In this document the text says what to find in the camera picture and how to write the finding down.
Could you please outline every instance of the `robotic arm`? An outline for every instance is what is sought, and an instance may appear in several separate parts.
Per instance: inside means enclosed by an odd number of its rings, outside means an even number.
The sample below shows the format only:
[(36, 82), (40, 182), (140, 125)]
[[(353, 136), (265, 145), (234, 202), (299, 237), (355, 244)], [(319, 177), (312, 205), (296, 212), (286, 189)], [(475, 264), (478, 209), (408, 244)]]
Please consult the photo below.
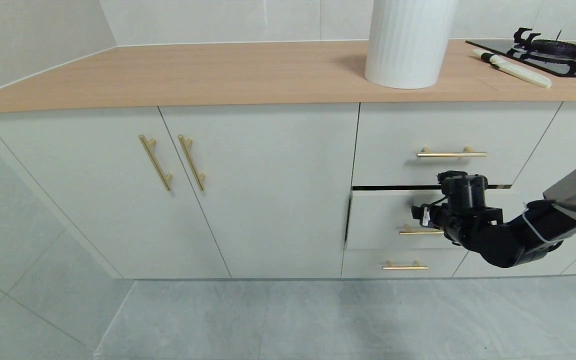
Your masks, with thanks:
[(413, 206), (412, 217), (422, 227), (442, 229), (453, 244), (480, 253), (494, 266), (542, 259), (576, 234), (576, 169), (549, 187), (543, 200), (528, 203), (523, 214), (506, 223), (502, 209), (486, 207), (485, 176), (447, 171), (437, 180), (444, 198)]

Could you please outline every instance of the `white ribbed container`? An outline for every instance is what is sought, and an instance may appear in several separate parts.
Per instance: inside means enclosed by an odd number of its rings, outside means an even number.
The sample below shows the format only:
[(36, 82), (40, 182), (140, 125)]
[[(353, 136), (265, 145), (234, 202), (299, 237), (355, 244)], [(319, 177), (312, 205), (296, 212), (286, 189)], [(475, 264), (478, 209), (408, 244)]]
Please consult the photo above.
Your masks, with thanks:
[(434, 85), (458, 0), (374, 0), (365, 78), (398, 89)]

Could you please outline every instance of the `brass bar handle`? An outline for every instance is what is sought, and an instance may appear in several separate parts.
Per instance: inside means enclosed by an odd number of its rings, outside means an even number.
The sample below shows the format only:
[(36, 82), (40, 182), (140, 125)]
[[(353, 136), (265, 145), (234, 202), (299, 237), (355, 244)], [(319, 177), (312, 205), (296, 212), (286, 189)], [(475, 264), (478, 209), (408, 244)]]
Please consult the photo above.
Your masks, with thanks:
[(146, 139), (146, 136), (144, 135), (139, 135), (139, 140), (141, 141), (141, 145), (143, 145), (143, 148), (146, 150), (146, 153), (148, 154), (148, 157), (152, 162), (152, 166), (155, 167), (155, 171), (157, 171), (157, 175), (159, 175), (161, 182), (164, 183), (166, 191), (171, 191), (170, 180), (172, 179), (172, 174), (167, 173), (166, 175), (164, 175), (162, 166), (160, 165), (160, 162), (157, 161), (157, 157), (155, 157), (155, 153), (153, 150), (153, 147), (155, 146), (155, 144), (157, 144), (157, 140), (154, 138)]
[(190, 137), (185, 138), (184, 135), (179, 135), (177, 137), (179, 142), (181, 143), (181, 148), (183, 149), (183, 153), (185, 154), (185, 158), (188, 159), (188, 163), (190, 164), (190, 170), (192, 171), (192, 175), (194, 175), (194, 179), (197, 180), (197, 185), (199, 186), (199, 191), (204, 191), (204, 179), (206, 178), (205, 173), (199, 173), (197, 171), (197, 166), (195, 166), (195, 162), (193, 161), (193, 157), (190, 154), (190, 148), (193, 145), (193, 139)]
[(416, 153), (418, 158), (484, 158), (488, 156), (485, 151), (475, 151), (470, 146), (463, 148), (462, 152), (430, 152), (427, 146)]
[(414, 260), (411, 266), (395, 266), (391, 264), (390, 260), (386, 261), (386, 265), (381, 267), (384, 270), (428, 270), (428, 266), (419, 264), (419, 260)]
[(404, 224), (405, 230), (399, 231), (399, 235), (443, 235), (443, 230), (433, 230), (428, 228), (428, 230), (413, 230), (409, 224)]

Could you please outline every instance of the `knife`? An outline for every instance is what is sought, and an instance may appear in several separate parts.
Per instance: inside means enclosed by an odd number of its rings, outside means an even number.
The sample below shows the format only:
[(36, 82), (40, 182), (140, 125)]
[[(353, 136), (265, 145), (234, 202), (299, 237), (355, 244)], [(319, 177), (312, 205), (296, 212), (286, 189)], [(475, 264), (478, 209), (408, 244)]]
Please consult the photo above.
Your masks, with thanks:
[(553, 85), (553, 82), (548, 77), (541, 75), (541, 73), (536, 73), (535, 71), (519, 66), (518, 64), (510, 63), (504, 60), (500, 55), (495, 55), (492, 52), (480, 48), (473, 48), (472, 53), (484, 62), (489, 63), (493, 68), (501, 70), (506, 74), (510, 74), (515, 78), (524, 80), (524, 82), (529, 82), (530, 84), (535, 84), (538, 87), (546, 89)]

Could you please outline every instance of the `black glass cooktop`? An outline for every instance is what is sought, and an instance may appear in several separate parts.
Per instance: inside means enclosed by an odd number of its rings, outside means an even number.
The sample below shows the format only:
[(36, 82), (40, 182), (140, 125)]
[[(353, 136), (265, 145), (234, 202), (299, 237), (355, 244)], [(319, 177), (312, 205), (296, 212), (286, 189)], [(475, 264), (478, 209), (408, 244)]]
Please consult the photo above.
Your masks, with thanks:
[(514, 39), (473, 39), (466, 43), (552, 75), (576, 78), (576, 41), (535, 39), (541, 35), (539, 33), (531, 33), (524, 38), (524, 34), (530, 30), (519, 28)]

